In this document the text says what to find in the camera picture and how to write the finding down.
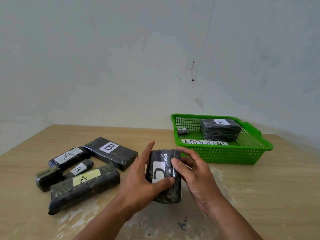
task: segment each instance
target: small package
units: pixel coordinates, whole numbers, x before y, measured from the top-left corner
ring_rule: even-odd
[[[241,125],[232,119],[200,120],[200,131],[206,140],[236,141]]]
[[[171,164],[175,157],[181,161],[181,152],[178,150],[154,150],[150,154],[149,163],[146,168],[146,180],[156,183],[164,178],[174,177],[174,185],[160,194],[154,201],[162,204],[175,204],[181,201],[181,175]]]
[[[112,163],[51,186],[49,215],[78,204],[120,183],[120,174]]]
[[[63,180],[62,170],[57,166],[46,169],[35,175],[35,183],[43,192],[50,190],[50,186]]]
[[[85,144],[84,147],[91,151],[92,155],[105,163],[113,163],[113,165],[124,171],[138,156],[134,150],[118,145],[105,138],[97,139]]]
[[[69,167],[79,163],[82,160],[89,159],[90,154],[87,149],[82,146],[72,148],[66,153],[61,154],[54,159],[51,159],[48,164],[50,167],[57,166],[62,171],[65,171]]]
[[[189,130],[187,128],[178,129],[177,128],[178,136],[186,136],[189,134]]]
[[[92,169],[93,165],[94,165],[93,161],[86,159],[82,163],[80,163],[78,166],[76,166],[74,169],[72,169],[70,172],[68,172],[65,176],[63,176],[63,178],[66,180],[66,179],[73,178],[80,173],[85,173],[90,169]]]

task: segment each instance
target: finger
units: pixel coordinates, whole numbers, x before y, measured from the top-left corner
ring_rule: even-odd
[[[146,149],[144,149],[144,151],[141,153],[140,158],[139,158],[139,160],[137,161],[137,163],[138,163],[138,165],[139,165],[138,167],[141,168],[141,169],[143,169],[143,171],[144,171],[144,169],[145,169],[145,166],[146,166],[147,161],[149,160],[150,153],[151,153],[151,150],[152,150],[154,144],[155,144],[155,141],[150,142],[150,143],[146,146]]]
[[[152,184],[154,188],[154,194],[158,195],[160,192],[169,189],[172,185],[174,185],[174,182],[174,177],[166,177],[161,179],[159,182]]]
[[[194,161],[202,161],[201,157],[194,150],[185,148],[185,147],[177,147],[177,149],[184,154],[190,156]]]
[[[194,168],[194,167],[196,166],[195,161],[193,161],[190,157],[182,157],[182,158],[181,158],[181,161],[182,161],[185,165],[189,166],[190,168]]]
[[[171,163],[175,170],[177,170],[178,173],[180,173],[186,179],[186,181],[192,180],[195,177],[193,172],[188,169],[182,161],[179,161],[176,158],[172,158]]]

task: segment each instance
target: paper sign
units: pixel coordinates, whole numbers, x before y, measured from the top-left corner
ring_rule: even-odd
[[[95,170],[92,170],[92,171],[86,172],[84,174],[81,174],[79,176],[76,176],[72,179],[73,186],[77,186],[79,184],[82,184],[82,183],[84,183],[90,179],[94,179],[95,177],[98,177],[100,175],[101,175],[100,170],[97,168]]]
[[[74,176],[77,176],[79,173],[82,173],[86,169],[87,169],[87,166],[84,165],[83,163],[80,163],[78,166],[76,166],[70,172],[73,173]]]
[[[214,120],[218,125],[229,125],[229,123],[225,119],[216,119]]]
[[[99,150],[102,150],[103,152],[110,153],[114,149],[116,149],[119,145],[113,143],[113,142],[108,142],[106,145],[102,146],[99,148]]]
[[[165,178],[166,162],[165,161],[154,161],[153,162],[153,174],[152,183],[159,182]]]
[[[56,157],[54,160],[58,163],[58,164],[62,164],[66,161],[68,161],[69,159],[73,158],[74,156],[78,155],[79,153],[82,153],[82,150],[79,149],[78,147],[73,148],[72,150]]]
[[[222,145],[227,146],[228,143],[225,141],[215,141],[215,140],[181,140],[183,143],[186,144],[199,144],[199,145]]]

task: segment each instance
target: forearm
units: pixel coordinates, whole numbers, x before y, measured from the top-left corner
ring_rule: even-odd
[[[130,210],[121,200],[114,198],[74,240],[113,240],[130,218]]]
[[[209,206],[210,217],[217,223],[225,240],[262,240],[246,219],[222,196]]]

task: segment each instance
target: black plastic-wrapped package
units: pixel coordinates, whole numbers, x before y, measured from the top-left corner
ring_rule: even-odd
[[[85,173],[90,169],[92,169],[93,165],[94,165],[93,161],[86,159],[82,163],[77,165],[74,169],[72,169],[70,172],[68,172],[65,176],[63,176],[63,178],[66,180],[66,179],[73,178],[80,173]]]
[[[43,170],[35,175],[35,183],[43,192],[50,190],[50,186],[63,180],[62,170],[57,166]]]
[[[189,134],[189,130],[187,128],[177,129],[178,136],[186,136]]]
[[[236,141],[241,125],[232,119],[200,120],[200,131],[206,140]]]
[[[181,152],[178,150],[154,150],[150,153],[149,163],[146,168],[146,179],[156,183],[163,178],[174,177],[172,187],[158,194],[154,201],[162,204],[175,204],[181,201],[181,175],[171,164],[172,158],[181,161]]]
[[[77,164],[78,162],[89,159],[90,153],[82,146],[72,148],[66,153],[61,154],[58,157],[51,159],[48,164],[50,167],[57,166],[62,171],[65,171],[69,167]]]
[[[120,183],[120,174],[112,163],[51,186],[49,215],[78,204]]]
[[[103,137],[98,137],[88,144],[85,144],[84,147],[90,150],[94,157],[105,163],[111,162],[116,168],[122,171],[126,170],[138,156],[136,151],[118,145]]]

